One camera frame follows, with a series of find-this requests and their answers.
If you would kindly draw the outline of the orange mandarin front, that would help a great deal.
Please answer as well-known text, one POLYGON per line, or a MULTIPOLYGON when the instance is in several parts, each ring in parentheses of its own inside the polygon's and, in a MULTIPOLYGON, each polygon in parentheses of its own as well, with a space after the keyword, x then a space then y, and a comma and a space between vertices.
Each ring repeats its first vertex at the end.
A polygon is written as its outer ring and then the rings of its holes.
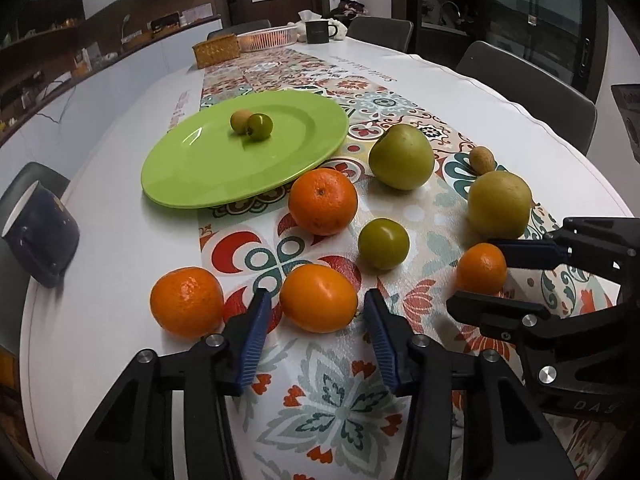
POLYGON ((456 287, 464 292, 495 296, 507 276, 508 266, 502 251, 496 245, 478 243, 459 259, 456 287))

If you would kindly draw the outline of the orange mandarin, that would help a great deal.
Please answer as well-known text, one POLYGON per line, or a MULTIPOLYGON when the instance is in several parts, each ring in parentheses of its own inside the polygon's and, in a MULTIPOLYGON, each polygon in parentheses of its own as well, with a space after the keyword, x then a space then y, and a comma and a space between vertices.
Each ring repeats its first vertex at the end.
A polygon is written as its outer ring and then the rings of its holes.
POLYGON ((302 229, 330 236, 346 229, 358 210, 356 188, 331 168, 306 172, 292 185, 288 210, 302 229))
POLYGON ((496 245, 478 243, 459 259, 456 287, 464 292, 495 296, 507 276, 508 266, 502 251, 496 245))
POLYGON ((186 266, 157 280, 150 292, 150 309, 166 332, 198 339, 221 326, 224 294, 209 271, 186 266))
POLYGON ((280 295, 283 313, 299 328, 315 334, 345 328, 356 315, 358 296, 352 283, 329 266, 307 263, 285 279, 280 295))

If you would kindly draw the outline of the yellow pear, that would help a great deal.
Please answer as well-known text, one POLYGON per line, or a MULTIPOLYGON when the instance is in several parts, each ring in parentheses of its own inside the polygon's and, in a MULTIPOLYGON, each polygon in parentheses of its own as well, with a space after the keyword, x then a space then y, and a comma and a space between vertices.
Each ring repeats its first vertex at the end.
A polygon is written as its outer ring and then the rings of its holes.
POLYGON ((532 191, 521 177, 509 171, 489 171, 469 189, 468 219, 485 240, 516 240, 527 228, 532 203, 532 191))

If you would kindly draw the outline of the small green fruit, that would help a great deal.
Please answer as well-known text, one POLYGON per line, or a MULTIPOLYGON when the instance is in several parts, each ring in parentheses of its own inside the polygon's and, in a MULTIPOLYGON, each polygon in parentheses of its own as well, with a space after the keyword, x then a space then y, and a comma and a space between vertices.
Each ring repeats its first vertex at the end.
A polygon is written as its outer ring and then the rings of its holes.
POLYGON ((270 138, 272 129, 272 119, 266 114, 251 114, 247 119, 246 134, 254 142, 262 142, 270 138))
POLYGON ((358 252, 372 268, 395 269, 407 258, 410 238, 405 228, 394 220, 376 218, 368 222, 358 236, 358 252))

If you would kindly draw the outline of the brown kiwi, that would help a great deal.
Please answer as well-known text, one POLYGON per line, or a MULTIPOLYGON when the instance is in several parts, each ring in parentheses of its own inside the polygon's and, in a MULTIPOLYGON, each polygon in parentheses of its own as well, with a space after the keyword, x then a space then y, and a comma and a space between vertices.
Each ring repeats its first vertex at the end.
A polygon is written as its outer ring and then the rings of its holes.
POLYGON ((496 169, 494 154, 486 146, 476 146, 469 152, 469 164, 473 171, 482 176, 496 169))
POLYGON ((250 116, 253 115, 251 110, 236 110, 230 117, 231 129, 242 136, 247 132, 247 124, 250 116))

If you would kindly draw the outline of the patterned table runner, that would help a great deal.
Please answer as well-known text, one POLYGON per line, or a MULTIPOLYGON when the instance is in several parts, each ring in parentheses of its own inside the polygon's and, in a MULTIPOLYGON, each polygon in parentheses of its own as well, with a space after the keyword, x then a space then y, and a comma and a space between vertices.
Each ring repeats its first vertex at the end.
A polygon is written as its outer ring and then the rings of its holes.
MULTIPOLYGON (((329 166, 356 186, 359 210, 345 231, 327 238, 296 226, 286 188, 202 210, 202 260, 230 313, 243 310, 255 288, 275 292, 298 264, 317 263, 341 272, 357 292, 379 289, 414 330, 444 346, 494 349, 518 366, 510 344, 453 321, 445 308, 454 266, 472 244, 469 151, 487 146, 500 167, 527 182, 534 196, 527 237, 543 236, 568 216, 628 214, 603 174, 525 107, 415 55, 357 43, 247 54, 205 71, 201 103, 281 89, 327 96, 345 111, 348 133, 329 166), (369 166, 371 148, 396 124, 421 130, 435 156, 431 177, 412 191, 384 184, 369 166), (359 255, 360 231, 376 218, 398 222, 409 235, 408 256, 395 269, 372 268, 359 255)), ((384 388, 360 320, 313 335, 281 316, 254 382, 230 401, 229 416, 247 478, 388 479, 408 408, 384 388)))

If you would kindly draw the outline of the green pear near plate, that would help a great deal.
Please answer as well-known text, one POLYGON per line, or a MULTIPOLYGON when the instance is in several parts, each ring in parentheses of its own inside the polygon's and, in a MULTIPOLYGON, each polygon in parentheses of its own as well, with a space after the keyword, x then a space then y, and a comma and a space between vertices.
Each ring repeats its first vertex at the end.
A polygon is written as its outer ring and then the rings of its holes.
POLYGON ((435 156, 424 133, 407 124, 388 128, 369 153, 375 177, 391 188, 412 191, 431 177, 435 156))

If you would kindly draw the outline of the grey chair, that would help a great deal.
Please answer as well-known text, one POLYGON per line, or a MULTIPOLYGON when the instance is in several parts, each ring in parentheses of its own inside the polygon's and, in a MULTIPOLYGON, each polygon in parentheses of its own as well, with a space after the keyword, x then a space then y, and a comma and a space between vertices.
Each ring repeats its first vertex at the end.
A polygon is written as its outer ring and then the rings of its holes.
POLYGON ((597 123, 590 99, 541 68, 485 41, 474 41, 456 71, 521 104, 563 140, 587 154, 597 123))
POLYGON ((398 18, 360 15, 354 18, 346 36, 395 51, 408 51, 413 24, 398 18))
MULTIPOLYGON (((1 196, 1 226, 27 189, 39 181, 58 198, 70 180, 39 162, 29 162, 1 196)), ((21 326, 30 275, 21 267, 4 240, 0 249, 0 344, 1 349, 17 358, 20 354, 21 326)))

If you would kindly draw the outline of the grey chair left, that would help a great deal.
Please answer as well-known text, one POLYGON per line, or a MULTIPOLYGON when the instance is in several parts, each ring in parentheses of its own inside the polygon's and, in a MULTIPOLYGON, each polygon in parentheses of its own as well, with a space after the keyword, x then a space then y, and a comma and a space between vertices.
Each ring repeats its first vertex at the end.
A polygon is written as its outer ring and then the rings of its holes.
MULTIPOLYGON (((70 180, 39 162, 29 162, 1 196, 1 226, 27 189, 39 181, 58 198, 70 180)), ((17 358, 20 354, 21 326, 30 275, 21 267, 4 240, 0 249, 0 344, 1 349, 17 358)))

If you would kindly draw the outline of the dark blue mug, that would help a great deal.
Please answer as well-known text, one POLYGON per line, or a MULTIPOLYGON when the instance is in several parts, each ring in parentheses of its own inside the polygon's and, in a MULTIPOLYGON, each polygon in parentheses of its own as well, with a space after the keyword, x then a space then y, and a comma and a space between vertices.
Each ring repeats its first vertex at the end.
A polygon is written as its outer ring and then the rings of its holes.
POLYGON ((32 278, 55 288, 74 258, 80 232, 58 196, 37 180, 17 200, 1 237, 32 278))

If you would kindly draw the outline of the grey chair right far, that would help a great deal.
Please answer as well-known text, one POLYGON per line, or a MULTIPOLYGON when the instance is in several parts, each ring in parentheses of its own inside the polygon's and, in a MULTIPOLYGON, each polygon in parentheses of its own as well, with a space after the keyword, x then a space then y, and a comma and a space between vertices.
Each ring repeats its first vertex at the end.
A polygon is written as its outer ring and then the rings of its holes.
POLYGON ((413 24, 398 18, 360 15, 354 18, 346 36, 395 51, 408 51, 413 24))

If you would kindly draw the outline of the green plate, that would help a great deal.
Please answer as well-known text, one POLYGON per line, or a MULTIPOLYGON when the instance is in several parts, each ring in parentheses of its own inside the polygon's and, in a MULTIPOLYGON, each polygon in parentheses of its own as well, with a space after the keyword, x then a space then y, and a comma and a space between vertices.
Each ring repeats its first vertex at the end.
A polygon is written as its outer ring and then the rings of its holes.
POLYGON ((337 102, 304 90, 237 96, 204 108, 168 131, 141 170, 146 197, 200 209, 273 190, 314 169, 343 144, 348 117, 337 102), (272 119, 271 136, 253 141, 230 126, 237 110, 272 119))

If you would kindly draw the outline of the clear fruit container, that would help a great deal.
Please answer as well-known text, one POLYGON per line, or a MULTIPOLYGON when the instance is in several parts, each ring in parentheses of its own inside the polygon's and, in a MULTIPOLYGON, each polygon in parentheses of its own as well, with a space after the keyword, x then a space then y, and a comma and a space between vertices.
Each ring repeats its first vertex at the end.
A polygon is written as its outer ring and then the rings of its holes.
POLYGON ((269 27, 243 32, 236 36, 240 50, 244 53, 258 52, 296 44, 299 33, 295 25, 269 27))

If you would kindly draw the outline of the grey chair table end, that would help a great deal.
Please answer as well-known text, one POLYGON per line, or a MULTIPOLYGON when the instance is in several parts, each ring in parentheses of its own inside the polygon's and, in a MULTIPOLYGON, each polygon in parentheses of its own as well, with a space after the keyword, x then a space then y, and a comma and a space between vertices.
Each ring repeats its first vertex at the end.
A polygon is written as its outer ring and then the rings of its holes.
POLYGON ((246 32, 254 32, 255 30, 266 29, 266 28, 269 28, 270 26, 271 26, 271 23, 269 20, 258 20, 258 21, 251 21, 251 22, 246 22, 242 24, 236 24, 229 27, 225 27, 221 30, 216 30, 216 32, 210 32, 207 35, 206 39, 212 40, 219 36, 226 36, 226 35, 239 36, 239 35, 245 34, 246 32))

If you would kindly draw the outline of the woven wicker basket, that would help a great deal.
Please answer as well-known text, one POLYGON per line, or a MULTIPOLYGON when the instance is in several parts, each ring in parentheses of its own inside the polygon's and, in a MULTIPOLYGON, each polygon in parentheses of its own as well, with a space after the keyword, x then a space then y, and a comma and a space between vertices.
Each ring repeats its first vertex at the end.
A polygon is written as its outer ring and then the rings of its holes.
POLYGON ((199 70, 233 60, 241 54, 238 38, 233 34, 216 36, 194 44, 192 50, 199 70))

